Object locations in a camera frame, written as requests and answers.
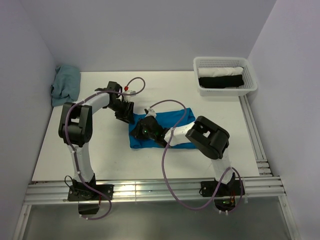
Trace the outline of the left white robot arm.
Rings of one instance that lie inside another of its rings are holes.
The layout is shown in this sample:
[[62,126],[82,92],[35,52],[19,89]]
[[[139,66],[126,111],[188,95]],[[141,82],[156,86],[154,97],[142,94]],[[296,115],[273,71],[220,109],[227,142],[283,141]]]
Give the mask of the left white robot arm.
[[58,135],[71,153],[74,177],[70,191],[86,200],[98,194],[95,173],[91,166],[89,141],[93,135],[93,115],[101,109],[111,109],[115,118],[133,124],[134,103],[130,98],[136,95],[128,86],[122,87],[110,81],[105,88],[97,88],[94,94],[80,102],[66,102],[63,105]]

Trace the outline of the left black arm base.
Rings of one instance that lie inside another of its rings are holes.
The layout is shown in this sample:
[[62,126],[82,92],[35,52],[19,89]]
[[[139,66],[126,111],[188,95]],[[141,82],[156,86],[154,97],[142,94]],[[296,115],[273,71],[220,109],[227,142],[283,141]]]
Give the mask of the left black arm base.
[[114,185],[97,184],[95,174],[86,184],[103,195],[87,188],[82,182],[77,182],[69,175],[65,176],[64,183],[68,187],[67,201],[78,202],[78,212],[81,215],[97,214],[102,201],[111,201],[113,198]]

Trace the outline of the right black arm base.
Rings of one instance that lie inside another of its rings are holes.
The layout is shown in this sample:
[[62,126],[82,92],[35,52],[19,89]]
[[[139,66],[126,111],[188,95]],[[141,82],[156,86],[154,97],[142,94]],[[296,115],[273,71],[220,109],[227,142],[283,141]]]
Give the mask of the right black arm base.
[[[213,195],[218,185],[216,180],[206,180],[200,182],[199,194],[204,198]],[[246,194],[243,182],[239,179],[232,179],[228,184],[221,183],[213,200],[218,211],[229,213],[237,206],[237,197],[244,197]]]

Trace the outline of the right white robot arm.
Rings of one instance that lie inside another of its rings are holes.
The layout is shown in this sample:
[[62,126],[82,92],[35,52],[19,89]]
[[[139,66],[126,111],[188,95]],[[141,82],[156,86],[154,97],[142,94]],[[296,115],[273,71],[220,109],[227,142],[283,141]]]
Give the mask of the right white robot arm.
[[206,117],[199,116],[191,123],[169,128],[161,126],[154,116],[146,116],[137,121],[129,136],[139,141],[152,141],[162,148],[193,144],[211,160],[217,195],[224,197],[232,193],[235,174],[228,156],[230,134]]

